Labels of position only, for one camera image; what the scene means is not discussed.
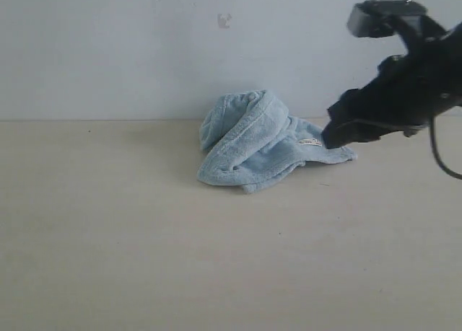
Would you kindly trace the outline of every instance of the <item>white tag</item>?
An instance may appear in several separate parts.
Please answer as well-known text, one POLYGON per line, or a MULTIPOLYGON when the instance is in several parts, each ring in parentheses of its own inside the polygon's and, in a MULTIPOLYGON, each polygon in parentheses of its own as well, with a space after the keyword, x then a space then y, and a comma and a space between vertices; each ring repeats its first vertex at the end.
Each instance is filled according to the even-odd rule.
POLYGON ((311 145, 311 146, 321 146, 321 147, 323 145, 319 140, 315 138, 306 138, 305 140, 298 141, 298 143, 300 145, 311 145))

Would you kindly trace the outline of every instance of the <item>white wall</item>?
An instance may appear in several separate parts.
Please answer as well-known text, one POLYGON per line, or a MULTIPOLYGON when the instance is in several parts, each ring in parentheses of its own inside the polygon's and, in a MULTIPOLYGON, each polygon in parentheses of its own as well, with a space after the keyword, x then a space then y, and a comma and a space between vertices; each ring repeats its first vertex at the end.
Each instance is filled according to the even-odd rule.
MULTIPOLYGON (((403 50, 349 35, 358 1, 0 0, 0 119, 201 118, 255 88, 323 115, 403 50)), ((460 0, 417 1, 462 19, 460 0)))

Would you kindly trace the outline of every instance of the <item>wire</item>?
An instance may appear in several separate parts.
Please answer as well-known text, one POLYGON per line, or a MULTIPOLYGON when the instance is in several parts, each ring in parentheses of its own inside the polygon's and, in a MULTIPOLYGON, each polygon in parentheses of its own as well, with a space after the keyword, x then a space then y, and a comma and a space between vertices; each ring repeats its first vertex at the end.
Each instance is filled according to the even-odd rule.
POLYGON ((435 158, 435 161, 441 168, 441 170, 449 176, 456 178, 457 180, 462 180, 462 174, 458 174, 457 172, 451 170, 441 159, 440 152, 438 151, 438 145, 436 142, 435 117, 430 118, 430 143, 432 145, 433 157, 435 158))

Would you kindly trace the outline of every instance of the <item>light blue towel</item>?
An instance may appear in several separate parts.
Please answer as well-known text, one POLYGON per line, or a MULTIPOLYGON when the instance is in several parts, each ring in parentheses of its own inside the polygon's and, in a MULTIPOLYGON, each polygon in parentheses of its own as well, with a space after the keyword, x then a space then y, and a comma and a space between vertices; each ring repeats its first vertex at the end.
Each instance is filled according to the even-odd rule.
POLYGON ((246 193, 271 187, 306 162, 354 160, 349 148, 328 150, 321 129, 289 115, 270 91, 221 97, 199 131, 208 155, 197 177, 216 186, 242 186, 246 193))

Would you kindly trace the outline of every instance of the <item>black robotic arm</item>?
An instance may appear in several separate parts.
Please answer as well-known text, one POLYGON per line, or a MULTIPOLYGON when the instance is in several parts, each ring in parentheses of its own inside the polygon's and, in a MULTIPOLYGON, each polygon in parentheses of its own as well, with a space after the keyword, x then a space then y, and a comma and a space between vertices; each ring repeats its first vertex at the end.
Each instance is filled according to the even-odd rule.
POLYGON ((356 37, 397 33, 408 53, 386 58, 369 84, 346 91, 328 108, 326 147, 377 141, 397 131, 410 137, 429 126, 438 165, 462 179, 441 161, 435 140, 435 117, 462 104, 462 24, 447 31, 415 1, 370 0, 354 6, 348 28, 356 37))

